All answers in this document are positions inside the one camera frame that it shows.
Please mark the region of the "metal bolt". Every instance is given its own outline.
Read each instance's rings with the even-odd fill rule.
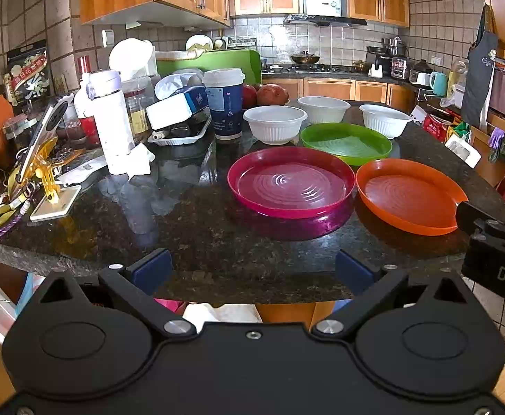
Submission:
[[[246,334],[248,339],[251,340],[258,340],[260,337],[262,337],[262,333],[258,331],[249,331]]]
[[[164,325],[164,330],[170,334],[187,334],[192,328],[187,320],[170,320]]]
[[[339,334],[345,328],[338,320],[322,320],[316,325],[316,329],[324,334]]]

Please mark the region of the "apron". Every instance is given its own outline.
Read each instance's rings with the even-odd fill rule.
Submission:
[[[487,132],[487,112],[493,85],[498,36],[486,29],[486,5],[481,14],[477,40],[468,53],[469,69],[462,102],[462,120]]]

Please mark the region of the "black granite countertop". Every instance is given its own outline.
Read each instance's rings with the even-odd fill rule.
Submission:
[[[382,78],[372,78],[367,73],[359,72],[262,72],[262,78],[269,80],[285,80],[285,79],[302,79],[302,78],[334,78],[336,80],[354,80],[354,81],[370,81],[370,82],[386,82],[389,84],[403,85],[405,81],[397,80],[390,76]]]
[[[362,124],[361,102],[345,121]],[[63,219],[31,223],[28,214],[0,239],[0,262],[46,275],[88,275],[111,263],[129,265],[167,248],[174,272],[160,298],[212,303],[295,303],[350,296],[335,277],[339,249],[375,265],[397,264],[414,282],[442,268],[459,270],[467,236],[409,234],[379,220],[361,202],[323,223],[268,219],[240,205],[227,170],[246,153],[267,147],[243,123],[238,141],[216,143],[211,130],[196,144],[149,145],[156,155],[148,176],[97,172]],[[505,222],[505,202],[454,153],[408,123],[391,156],[412,159],[457,182],[470,202]]]

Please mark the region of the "yellow label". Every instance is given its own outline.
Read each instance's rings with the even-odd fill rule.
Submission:
[[[144,109],[131,112],[131,131],[133,131],[133,135],[146,131],[146,115]]]

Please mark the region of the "teal kettle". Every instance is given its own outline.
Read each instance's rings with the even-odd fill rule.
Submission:
[[[435,95],[447,95],[447,82],[448,79],[444,73],[433,72],[429,77],[429,86]]]

